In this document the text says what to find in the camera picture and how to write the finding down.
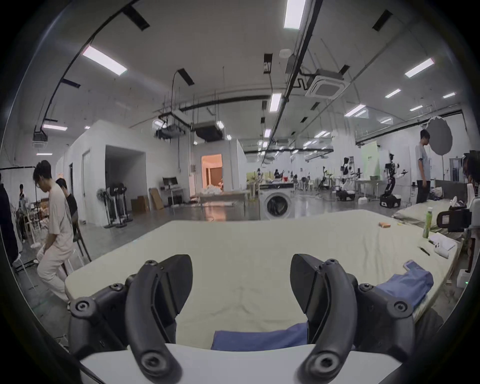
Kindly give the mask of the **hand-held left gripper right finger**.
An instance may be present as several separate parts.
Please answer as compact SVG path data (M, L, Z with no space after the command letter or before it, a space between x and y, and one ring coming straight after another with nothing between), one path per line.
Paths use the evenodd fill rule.
M341 372L351 350L411 357L415 344L413 307L375 285L358 284L336 259L294 254L290 285L307 317L314 347L297 369L302 384L327 384Z

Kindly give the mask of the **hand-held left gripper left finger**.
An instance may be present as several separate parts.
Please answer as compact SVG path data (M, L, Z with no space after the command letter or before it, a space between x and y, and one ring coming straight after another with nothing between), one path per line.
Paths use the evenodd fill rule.
M183 370L167 344L176 343L176 317L193 286L187 254L146 261L124 284L114 283L70 304L69 352L77 359L130 348L146 379L180 382Z

